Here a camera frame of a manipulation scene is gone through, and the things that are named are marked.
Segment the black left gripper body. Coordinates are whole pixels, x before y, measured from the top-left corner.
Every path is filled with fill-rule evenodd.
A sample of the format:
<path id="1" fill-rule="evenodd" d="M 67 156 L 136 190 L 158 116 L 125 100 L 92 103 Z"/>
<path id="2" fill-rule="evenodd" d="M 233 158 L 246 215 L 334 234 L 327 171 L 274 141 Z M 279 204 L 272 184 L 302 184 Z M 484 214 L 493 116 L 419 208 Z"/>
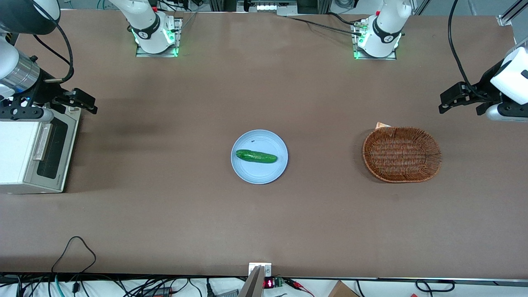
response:
<path id="1" fill-rule="evenodd" d="M 498 73 L 502 63 L 502 61 L 497 62 L 481 76 L 478 83 L 473 85 L 474 90 L 471 92 L 470 99 L 474 99 L 475 102 L 480 103 L 476 107 L 478 116 L 483 116 L 488 109 L 491 109 L 488 113 L 491 116 L 505 116 L 503 103 L 506 96 L 491 83 L 491 79 Z"/>

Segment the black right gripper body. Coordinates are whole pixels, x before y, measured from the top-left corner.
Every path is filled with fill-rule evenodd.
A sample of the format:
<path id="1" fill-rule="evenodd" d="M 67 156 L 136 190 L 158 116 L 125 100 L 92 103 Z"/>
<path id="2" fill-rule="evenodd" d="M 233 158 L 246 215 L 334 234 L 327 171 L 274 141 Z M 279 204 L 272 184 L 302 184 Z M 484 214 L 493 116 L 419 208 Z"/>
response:
<path id="1" fill-rule="evenodd" d="M 59 83 L 47 83 L 44 78 L 39 78 L 36 83 L 25 92 L 30 106 L 45 107 L 58 112 L 64 112 L 66 106 L 75 107 L 70 96 L 66 95 Z"/>

